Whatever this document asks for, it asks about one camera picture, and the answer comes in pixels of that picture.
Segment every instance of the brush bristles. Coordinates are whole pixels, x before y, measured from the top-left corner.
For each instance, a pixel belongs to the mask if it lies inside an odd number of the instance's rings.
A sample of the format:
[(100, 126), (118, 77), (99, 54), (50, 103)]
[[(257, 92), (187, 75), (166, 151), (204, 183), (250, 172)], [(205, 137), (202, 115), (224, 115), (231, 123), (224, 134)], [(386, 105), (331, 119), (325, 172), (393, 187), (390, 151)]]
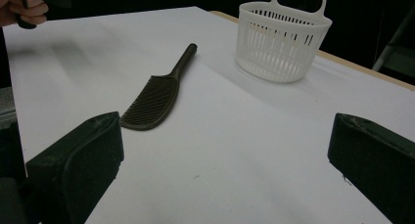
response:
[(171, 78), (150, 78), (143, 91), (122, 116), (121, 125), (148, 125), (163, 120), (175, 99), (177, 82)]

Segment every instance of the black brush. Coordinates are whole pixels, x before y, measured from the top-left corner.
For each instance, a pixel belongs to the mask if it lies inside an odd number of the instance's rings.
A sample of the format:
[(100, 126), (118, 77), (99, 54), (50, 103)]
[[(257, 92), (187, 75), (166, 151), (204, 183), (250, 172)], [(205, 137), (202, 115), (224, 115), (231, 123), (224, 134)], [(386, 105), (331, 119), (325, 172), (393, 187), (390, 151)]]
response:
[(165, 120), (177, 98), (180, 76), (195, 56), (197, 49), (197, 45), (190, 44), (170, 74), (151, 76), (140, 95), (122, 116), (122, 127), (149, 130)]

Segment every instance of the white tabletop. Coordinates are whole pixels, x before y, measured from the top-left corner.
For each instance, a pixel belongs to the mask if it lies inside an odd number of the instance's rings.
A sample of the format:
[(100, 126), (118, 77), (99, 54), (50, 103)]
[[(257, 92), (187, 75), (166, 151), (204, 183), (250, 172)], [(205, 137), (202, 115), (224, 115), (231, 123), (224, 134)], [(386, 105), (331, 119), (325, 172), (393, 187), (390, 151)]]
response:
[(336, 112), (415, 141), (415, 94), (317, 57), (301, 81), (235, 62), (238, 26), (198, 8), (4, 28), (29, 160), (87, 118), (121, 114), (198, 53), (167, 120), (122, 129), (125, 160), (87, 223), (390, 223), (327, 159)]

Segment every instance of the brush handle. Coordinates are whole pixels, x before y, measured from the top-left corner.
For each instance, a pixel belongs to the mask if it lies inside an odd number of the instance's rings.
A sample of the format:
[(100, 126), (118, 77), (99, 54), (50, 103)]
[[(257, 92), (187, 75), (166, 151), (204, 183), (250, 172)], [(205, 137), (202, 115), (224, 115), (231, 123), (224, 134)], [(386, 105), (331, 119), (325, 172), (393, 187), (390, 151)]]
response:
[(183, 55), (180, 57), (180, 60), (177, 62), (176, 66), (174, 66), (174, 69), (171, 71), (171, 73), (168, 76), (179, 79), (180, 76), (183, 74), (184, 70), (186, 69), (186, 66), (195, 56), (197, 50), (198, 50), (198, 46), (196, 44), (193, 44), (193, 43), (190, 44), (187, 47), (187, 49), (184, 51)]

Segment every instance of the person's hand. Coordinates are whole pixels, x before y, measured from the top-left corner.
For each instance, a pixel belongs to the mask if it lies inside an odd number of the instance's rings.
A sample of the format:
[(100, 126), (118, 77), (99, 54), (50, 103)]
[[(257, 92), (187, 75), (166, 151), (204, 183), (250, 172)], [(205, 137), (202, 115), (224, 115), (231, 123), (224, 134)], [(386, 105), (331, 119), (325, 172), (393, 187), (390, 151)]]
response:
[(16, 23), (15, 14), (21, 15), (21, 19), (31, 24), (46, 22), (49, 8), (41, 0), (27, 0), (28, 9), (23, 5), (22, 0), (0, 0), (0, 26)]

